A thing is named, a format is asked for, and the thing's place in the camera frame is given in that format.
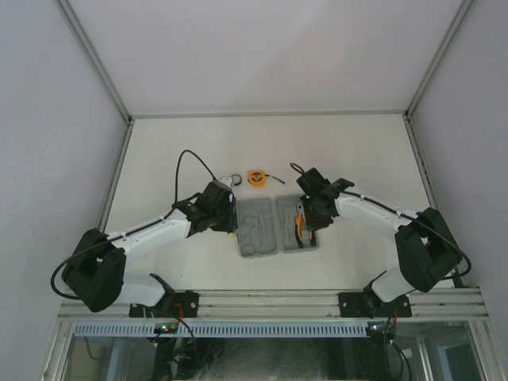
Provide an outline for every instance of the tape measure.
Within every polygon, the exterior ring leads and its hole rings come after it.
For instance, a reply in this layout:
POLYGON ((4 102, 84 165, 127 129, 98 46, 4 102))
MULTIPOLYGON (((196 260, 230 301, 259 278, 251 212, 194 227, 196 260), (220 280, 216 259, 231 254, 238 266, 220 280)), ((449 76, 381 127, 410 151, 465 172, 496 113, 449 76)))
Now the tape measure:
POLYGON ((273 179, 280 181, 282 184, 285 184, 285 182, 282 181, 281 179, 272 175, 268 175, 265 171, 262 171, 260 169, 256 169, 255 171, 249 171, 247 181, 253 187, 261 187, 266 183, 267 177, 272 177, 273 179))

